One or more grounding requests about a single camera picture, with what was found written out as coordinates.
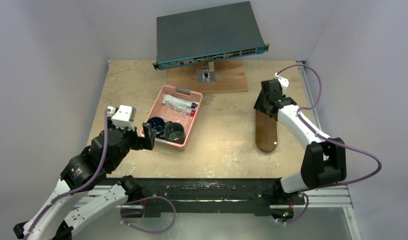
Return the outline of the pink plastic basket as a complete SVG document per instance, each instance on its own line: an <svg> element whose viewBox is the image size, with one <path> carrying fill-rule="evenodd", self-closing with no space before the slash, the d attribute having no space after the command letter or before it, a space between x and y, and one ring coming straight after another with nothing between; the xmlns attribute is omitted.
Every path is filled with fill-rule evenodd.
<svg viewBox="0 0 408 240"><path fill-rule="evenodd" d="M200 111L203 94L171 85L164 85L146 118L151 128L157 131L156 142L184 150L192 132L195 120ZM175 142L172 137L164 135L164 129L170 123L178 123L183 127L183 138Z"/></svg>

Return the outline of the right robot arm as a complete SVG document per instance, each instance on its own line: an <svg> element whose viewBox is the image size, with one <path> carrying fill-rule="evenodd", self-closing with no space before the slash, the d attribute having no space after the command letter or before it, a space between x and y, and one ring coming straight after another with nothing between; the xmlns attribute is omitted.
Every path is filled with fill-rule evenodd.
<svg viewBox="0 0 408 240"><path fill-rule="evenodd" d="M347 176L344 141L330 137L301 113L297 103L284 94L289 85L286 78L264 80L260 84L254 109L280 122L304 148L300 170L275 181L274 200L284 204L293 193L343 181Z"/></svg>

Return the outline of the clear acrylic holder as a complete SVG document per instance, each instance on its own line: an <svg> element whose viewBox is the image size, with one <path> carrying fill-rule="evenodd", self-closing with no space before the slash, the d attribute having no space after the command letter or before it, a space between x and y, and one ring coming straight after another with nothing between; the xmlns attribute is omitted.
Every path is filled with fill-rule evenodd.
<svg viewBox="0 0 408 240"><path fill-rule="evenodd" d="M187 108L184 105L166 101L164 108L162 115L167 121L181 123L185 119Z"/></svg>

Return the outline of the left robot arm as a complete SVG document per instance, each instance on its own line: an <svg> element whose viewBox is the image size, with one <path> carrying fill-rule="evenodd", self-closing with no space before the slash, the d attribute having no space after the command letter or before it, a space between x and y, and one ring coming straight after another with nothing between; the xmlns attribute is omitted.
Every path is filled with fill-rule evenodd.
<svg viewBox="0 0 408 240"><path fill-rule="evenodd" d="M21 240L71 240L86 224L127 202L138 203L142 187L131 175L122 177L110 189L91 202L75 205L96 185L107 178L131 150L152 150L156 131L143 123L144 136L133 125L124 127L110 120L91 144L74 156L62 170L51 196L29 221L18 223L13 232Z"/></svg>

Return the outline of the oval wooden tray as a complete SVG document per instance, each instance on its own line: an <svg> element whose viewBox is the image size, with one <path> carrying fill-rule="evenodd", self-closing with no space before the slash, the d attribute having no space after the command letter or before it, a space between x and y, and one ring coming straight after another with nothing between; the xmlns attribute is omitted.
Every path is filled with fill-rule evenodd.
<svg viewBox="0 0 408 240"><path fill-rule="evenodd" d="M255 144L266 153L274 151L278 146L277 121L259 110L255 111Z"/></svg>

